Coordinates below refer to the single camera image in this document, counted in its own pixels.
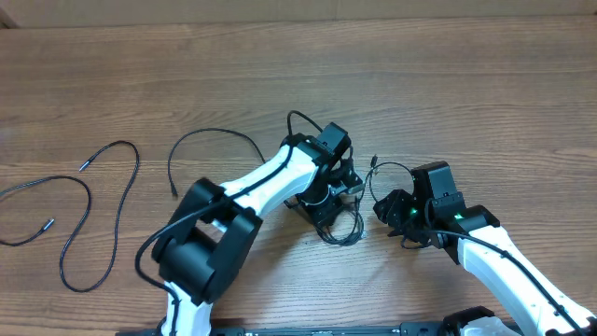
cable connector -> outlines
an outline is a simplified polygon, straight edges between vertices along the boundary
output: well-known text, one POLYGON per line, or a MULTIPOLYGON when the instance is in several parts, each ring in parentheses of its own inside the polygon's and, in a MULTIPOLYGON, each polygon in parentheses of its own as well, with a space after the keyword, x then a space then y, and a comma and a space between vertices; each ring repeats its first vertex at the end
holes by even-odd
POLYGON ((81 167, 78 169, 79 172, 84 171, 85 169, 87 169, 87 167, 89 167, 91 163, 91 160, 87 160, 85 161, 85 163, 81 164, 81 167))
POLYGON ((178 197, 178 191, 176 191, 176 187, 174 186, 174 183, 170 184, 170 191, 172 192, 172 195, 174 197, 178 197))
POLYGON ((374 168, 377 165, 377 154, 373 155, 373 158, 371 158, 371 168, 374 168))
POLYGON ((50 218, 48 219, 48 221, 46 222, 46 224, 44 225, 44 227, 41 229, 42 232, 45 232, 49 229, 49 227, 52 226, 52 224, 54 224, 54 218, 50 218))

metal connector tip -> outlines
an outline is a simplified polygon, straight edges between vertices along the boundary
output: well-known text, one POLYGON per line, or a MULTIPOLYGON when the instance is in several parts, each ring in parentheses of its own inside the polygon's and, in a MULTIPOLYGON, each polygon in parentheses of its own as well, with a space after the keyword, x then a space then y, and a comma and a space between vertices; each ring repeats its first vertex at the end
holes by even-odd
POLYGON ((91 161, 87 160, 85 161, 85 163, 81 164, 81 168, 78 169, 79 172, 84 171, 89 165, 90 165, 91 161))
POLYGON ((52 224, 54 224, 54 218, 50 218, 48 219, 48 221, 46 222, 46 225, 44 225, 44 228, 42 229, 43 231, 46 231, 47 229, 49 229, 50 226, 52 226, 52 224))

robotic arm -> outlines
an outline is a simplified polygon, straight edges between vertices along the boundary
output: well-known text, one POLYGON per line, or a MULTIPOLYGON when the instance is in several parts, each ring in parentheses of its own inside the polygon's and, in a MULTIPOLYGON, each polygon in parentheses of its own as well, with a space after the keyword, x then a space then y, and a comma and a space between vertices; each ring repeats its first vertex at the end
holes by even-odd
MULTIPOLYGON (((394 190, 375 204, 381 221, 422 246, 446 250, 456 264, 462 264, 493 293, 524 335, 577 335, 574 323, 586 335, 597 333, 595 316, 553 286, 514 246, 489 210, 481 205, 466 207, 448 163, 426 164, 411 173, 415 186, 412 195, 394 190)), ((468 336, 512 332, 483 307, 447 317, 444 331, 468 336)))
MULTIPOLYGON (((196 219, 188 219, 161 236, 152 250, 165 286, 172 288, 179 299, 176 335, 209 335, 212 304, 236 278, 262 218, 273 208, 296 195, 313 225, 333 223, 344 206, 339 195, 355 193, 363 187, 352 159, 342 158, 348 149, 352 150, 347 132, 330 123, 317 137, 289 135, 271 160, 240 179, 220 186, 206 178, 195 182, 169 224, 207 204, 223 202, 225 206, 200 219, 214 224, 224 235, 217 243, 195 226, 196 219), (337 163, 341 171, 332 169, 337 163)), ((171 295, 169 303, 162 335, 171 335, 171 295)))

wooden table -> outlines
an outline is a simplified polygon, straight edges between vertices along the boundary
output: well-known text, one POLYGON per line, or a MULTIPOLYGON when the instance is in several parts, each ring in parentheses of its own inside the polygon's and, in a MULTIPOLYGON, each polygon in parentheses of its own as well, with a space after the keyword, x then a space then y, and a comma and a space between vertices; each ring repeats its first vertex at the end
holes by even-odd
MULTIPOLYGON (((67 255, 66 278, 89 286, 112 251, 116 209, 141 151, 118 256, 89 294, 58 274, 62 245, 86 204, 70 181, 17 192, 0 203, 0 334, 111 335, 151 328, 166 296, 139 279, 134 254, 177 206, 166 159, 183 133, 226 127, 253 137, 268 157, 298 109, 337 122, 356 165, 370 158, 414 167, 447 161, 467 203, 484 204, 521 251, 560 289, 597 312, 597 19, 552 17, 164 25, 0 32, 0 188, 46 175, 89 183, 89 221, 67 255)), ((306 122, 296 129, 312 133, 306 122)), ((185 190, 224 182, 258 165, 242 140, 189 137, 174 155, 185 190)), ((376 190, 410 190, 386 169, 376 190)), ((310 224, 278 208, 216 305, 216 325, 280 328, 394 325, 438 320, 484 304, 507 314, 472 275, 434 248, 407 251, 363 201, 367 239, 323 244, 310 224)), ((338 227, 348 228, 350 217, 338 227)), ((144 267, 156 276, 147 256, 144 267)))

black plastic part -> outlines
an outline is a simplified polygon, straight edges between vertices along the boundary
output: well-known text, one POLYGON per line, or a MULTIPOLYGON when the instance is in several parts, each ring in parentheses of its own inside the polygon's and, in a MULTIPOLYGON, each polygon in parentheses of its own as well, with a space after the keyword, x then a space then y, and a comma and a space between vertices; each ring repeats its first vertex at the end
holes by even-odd
POLYGON ((445 161, 427 163, 411 172, 415 195, 422 205, 428 199, 439 199, 456 193, 450 166, 445 161))
POLYGON ((298 203, 317 228, 333 225, 345 206, 340 195, 357 193, 365 186, 353 159, 342 158, 351 145, 348 133, 332 122, 317 137, 297 133, 286 137, 282 145, 286 144, 309 155, 319 167, 309 188, 296 195, 298 203))
MULTIPOLYGON (((507 325, 521 333, 516 325, 507 325)), ((138 332, 121 332, 117 336, 154 336, 155 329, 138 332)), ((380 327, 321 327, 321 328, 280 328, 243 329, 214 328, 210 336, 454 336, 446 332, 442 322, 404 322, 397 326, 380 327)))
POLYGON ((394 229, 390 233, 391 236, 405 233, 405 225, 411 222, 416 214, 416 212, 412 213, 413 209, 415 209, 413 197, 403 189, 392 190, 373 205, 373 212, 377 218, 394 229))
MULTIPOLYGON (((317 176, 309 188, 300 195, 297 195, 297 199, 306 204, 321 203, 329 195, 329 185, 332 185, 334 180, 337 181, 337 184, 341 183, 342 176, 332 176, 332 168, 336 163, 340 162, 342 155, 351 145, 351 139, 348 137, 348 133, 340 126, 331 122, 316 138, 298 133, 286 137, 283 145, 286 143, 296 146, 298 149, 309 155, 312 158, 313 163, 319 167, 317 176)), ((351 173, 354 170, 352 168, 352 161, 350 164, 350 170, 343 169, 346 173, 351 173)))
POLYGON ((244 336, 243 328, 214 328, 210 336, 244 336))
POLYGON ((197 219, 188 219, 160 237, 151 253, 160 265, 160 276, 184 289, 197 305, 214 302, 230 286, 262 223, 252 208, 240 207, 205 178, 189 189, 170 223, 213 202, 226 205, 200 219, 206 223, 217 219, 227 227, 219 243, 195 227, 197 219))
MULTIPOLYGON (((585 331, 585 336, 597 336, 597 318, 595 317, 588 317, 589 326, 587 328, 583 328, 585 331)), ((546 336, 583 336, 578 335, 576 330, 561 334, 556 329, 550 329, 545 333, 546 336)))
POLYGON ((317 205, 301 205, 313 225, 319 229, 333 225, 336 217, 344 210, 344 203, 340 197, 328 197, 317 205))
POLYGON ((460 329, 464 328, 469 322, 483 317, 493 316, 495 316, 495 314, 483 306, 468 308, 461 312, 448 315, 444 317, 441 326, 441 335, 460 336, 460 329))
MULTIPOLYGON (((486 226, 497 228, 500 226, 500 221, 483 205, 475 205, 455 215, 440 217, 436 221, 434 229, 469 234, 471 231, 486 226)), ((458 241, 457 237, 443 234, 431 237, 431 244, 436 248, 444 248, 456 265, 460 264, 460 261, 458 261, 458 241)))

